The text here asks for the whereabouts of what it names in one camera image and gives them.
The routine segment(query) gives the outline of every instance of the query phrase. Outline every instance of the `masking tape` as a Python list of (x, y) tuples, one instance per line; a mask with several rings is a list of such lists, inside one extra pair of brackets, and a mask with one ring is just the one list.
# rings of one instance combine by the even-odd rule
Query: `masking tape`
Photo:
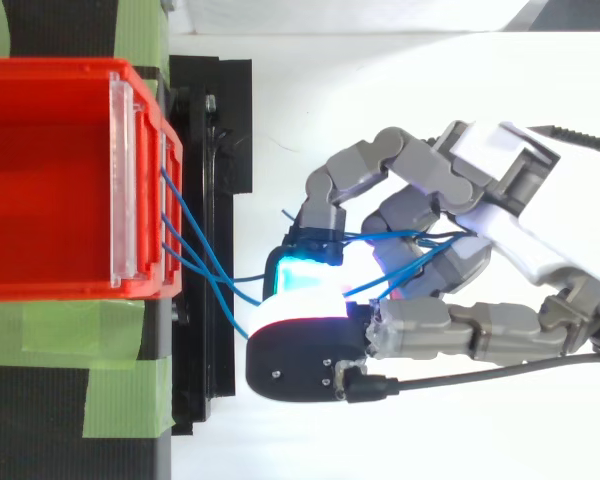
[(131, 369), (144, 302), (0, 303), (0, 365)]
[(174, 425), (171, 357), (138, 361), (131, 370), (92, 370), (84, 438), (158, 438)]

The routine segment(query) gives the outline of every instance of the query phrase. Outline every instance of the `robotic hand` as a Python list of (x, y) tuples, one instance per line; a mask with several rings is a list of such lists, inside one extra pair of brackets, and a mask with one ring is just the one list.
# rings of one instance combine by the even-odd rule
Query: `robotic hand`
[[(421, 141), (381, 131), (331, 157), (306, 183), (307, 200), (267, 261), (264, 296), (285, 256), (342, 263), (342, 204), (392, 171), (408, 182), (364, 222), (364, 233), (427, 231), (446, 215), (466, 230), (397, 285), (401, 298), (347, 305), (347, 316), (292, 318), (252, 333), (247, 380), (287, 401), (378, 400), (401, 390), (600, 361), (600, 139), (554, 128), (454, 122)], [(413, 237), (376, 235), (385, 273), (421, 255)], [(551, 285), (538, 312), (511, 304), (471, 308), (442, 300), (502, 253), (534, 285)], [(591, 340), (598, 354), (567, 357)], [(364, 360), (465, 354), (505, 368), (399, 382), (366, 375)]]

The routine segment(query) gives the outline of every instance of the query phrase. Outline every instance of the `black cable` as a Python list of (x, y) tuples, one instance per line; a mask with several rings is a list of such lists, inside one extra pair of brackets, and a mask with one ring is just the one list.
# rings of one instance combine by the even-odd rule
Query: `black cable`
[(492, 370), (484, 370), (481, 372), (443, 375), (440, 377), (404, 381), (398, 381), (395, 378), (387, 378), (382, 375), (364, 375), (359, 368), (354, 367), (345, 371), (344, 387), (346, 399), (349, 403), (371, 402), (383, 400), (389, 395), (398, 395), (400, 392), (407, 390), (446, 387), (451, 385), (461, 385), (463, 383), (495, 380), (498, 378), (521, 375), (523, 373), (532, 373), (550, 368), (581, 365), (585, 363), (600, 363), (600, 353), (549, 358), (546, 360), (524, 363), (522, 365), (494, 368)]
[(441, 377), (421, 378), (417, 380), (406, 380), (398, 382), (397, 389), (400, 392), (406, 390), (417, 390), (420, 388), (445, 387), (450, 385), (461, 385), (463, 383), (481, 382), (483, 380), (494, 380), (497, 378), (511, 377), (523, 373), (532, 373), (549, 368), (566, 367), (568, 365), (581, 365), (584, 363), (600, 363), (600, 353), (587, 353), (583, 355), (570, 355), (566, 357), (548, 358), (534, 362), (512, 365), (510, 367), (494, 368), (482, 372), (461, 373), (458, 375), (444, 375)]

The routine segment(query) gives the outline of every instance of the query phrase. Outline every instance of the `white surface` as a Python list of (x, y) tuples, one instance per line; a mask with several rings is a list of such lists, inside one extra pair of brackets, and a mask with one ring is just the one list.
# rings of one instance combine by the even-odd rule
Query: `white surface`
[(451, 153), (500, 181), (524, 146), (519, 137), (500, 125), (477, 122), (469, 125)]
[[(236, 275), (262, 271), (289, 227), (279, 211), (297, 211), (306, 176), (384, 127), (426, 138), (454, 119), (504, 118), (600, 136), (600, 35), (193, 36), (172, 46), (178, 54), (254, 59), (255, 193), (235, 202)], [(359, 228), (400, 187), (390, 178), (348, 202), (347, 228)], [(370, 252), (357, 253), (362, 269), (373, 265)], [(256, 296), (260, 289), (245, 288)], [(537, 309), (547, 293), (494, 256), (453, 300)], [(251, 312), (236, 299), (239, 321)], [(600, 478), (600, 365), (414, 391), (376, 404), (295, 405), (249, 391), (245, 343), (236, 337), (236, 345), (237, 396), (214, 402), (193, 437), (173, 440), (175, 480)], [(448, 357), (371, 367), (407, 379), (488, 365)]]
[(213, 35), (492, 31), (528, 0), (180, 0), (172, 31)]
[[(520, 225), (600, 280), (600, 153), (582, 147), (562, 151), (568, 154), (524, 209)], [(578, 185), (565, 188), (574, 179)], [(590, 230), (589, 237), (583, 235), (584, 228)]]
[(347, 318), (347, 303), (337, 285), (307, 287), (267, 298), (249, 319), (249, 336), (273, 323), (294, 318)]

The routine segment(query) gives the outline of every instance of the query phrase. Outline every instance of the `screw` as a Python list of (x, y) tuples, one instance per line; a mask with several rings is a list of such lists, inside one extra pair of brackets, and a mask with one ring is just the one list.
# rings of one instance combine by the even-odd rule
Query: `screw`
[(204, 106), (207, 110), (207, 113), (215, 113), (216, 111), (216, 96), (215, 95), (207, 95), (204, 99)]

